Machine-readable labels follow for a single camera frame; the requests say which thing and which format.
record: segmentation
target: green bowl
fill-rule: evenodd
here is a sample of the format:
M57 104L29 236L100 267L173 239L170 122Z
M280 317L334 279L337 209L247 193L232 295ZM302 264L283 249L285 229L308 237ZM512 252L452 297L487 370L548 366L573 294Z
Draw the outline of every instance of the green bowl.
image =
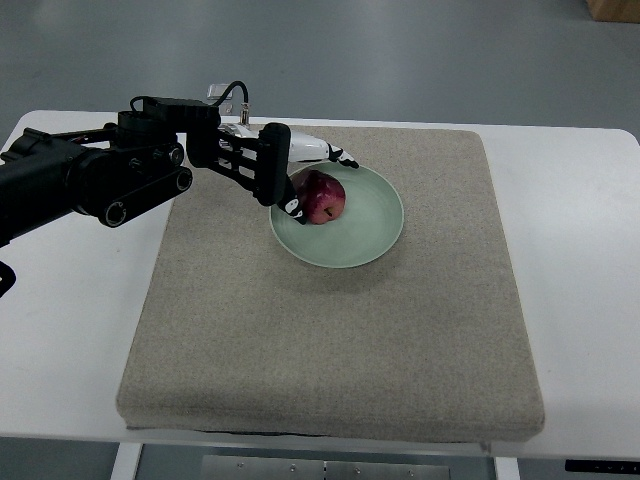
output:
M384 177L366 167L353 169L331 162L305 168L338 179L347 200L342 215L324 225L300 225L272 206L271 228L289 252L312 265L349 268L375 260L398 240L404 209L400 195Z

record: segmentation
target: apple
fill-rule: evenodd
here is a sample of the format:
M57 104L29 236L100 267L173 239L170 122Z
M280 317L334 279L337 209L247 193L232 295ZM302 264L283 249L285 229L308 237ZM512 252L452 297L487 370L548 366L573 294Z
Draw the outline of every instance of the apple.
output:
M291 181L298 194L302 213L311 223L322 225L335 220L344 211L347 195L344 187L331 175L306 169Z

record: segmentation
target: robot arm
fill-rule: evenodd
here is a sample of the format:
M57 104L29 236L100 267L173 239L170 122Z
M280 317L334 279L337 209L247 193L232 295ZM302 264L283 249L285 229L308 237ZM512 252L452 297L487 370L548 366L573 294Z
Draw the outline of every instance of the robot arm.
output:
M142 110L135 103L142 100ZM196 168L208 168L252 192L264 206L278 205L304 224L287 175L289 161L337 161L357 168L353 158L323 140L291 132L280 123L261 131L245 124L221 125L219 103L136 97L131 111L102 129L48 134L25 129L0 154L0 247L72 211L118 227L187 191L191 170L177 140L186 133L186 150ZM109 148L91 146L109 142ZM254 172L253 177L240 168ZM15 282L0 262L0 296Z

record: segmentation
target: beige fabric mat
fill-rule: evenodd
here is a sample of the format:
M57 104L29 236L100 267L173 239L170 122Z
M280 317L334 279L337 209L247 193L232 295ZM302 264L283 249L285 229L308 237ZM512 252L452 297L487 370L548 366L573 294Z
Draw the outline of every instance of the beige fabric mat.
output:
M194 171L117 398L129 427L524 440L544 412L484 148L454 130L299 127L384 175L398 242L353 269L280 246L268 211Z

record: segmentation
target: white table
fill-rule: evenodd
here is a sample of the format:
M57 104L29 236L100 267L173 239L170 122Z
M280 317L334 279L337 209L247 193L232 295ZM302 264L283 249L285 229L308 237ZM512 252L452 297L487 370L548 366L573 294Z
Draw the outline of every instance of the white table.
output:
M32 112L3 150L27 126L55 133L115 120L113 113ZM544 431L525 443L491 445L128 431L115 396L167 203L118 229L71 214L0 250L18 275L0 300L0 435L640 459L640 147L633 136L602 129L254 119L267 121L480 134L542 389Z

